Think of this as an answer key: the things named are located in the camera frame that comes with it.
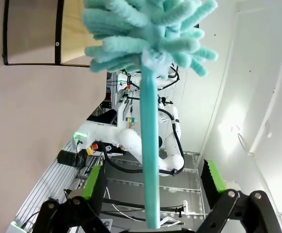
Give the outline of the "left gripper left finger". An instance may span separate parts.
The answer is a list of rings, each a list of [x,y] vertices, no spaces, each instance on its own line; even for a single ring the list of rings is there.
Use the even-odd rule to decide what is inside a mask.
[[[67,201],[48,200],[41,205],[34,233],[66,233],[72,227],[82,227],[86,233],[105,233],[107,227],[100,220],[107,178],[105,166],[94,166],[84,189],[77,189]]]

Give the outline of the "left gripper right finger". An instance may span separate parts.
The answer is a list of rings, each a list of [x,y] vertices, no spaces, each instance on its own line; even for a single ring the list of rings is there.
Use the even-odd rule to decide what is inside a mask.
[[[201,181],[210,212],[198,233],[220,233],[228,220],[237,220],[247,233],[279,233],[275,211],[266,192],[245,195],[237,185],[227,185],[215,163],[204,160]]]

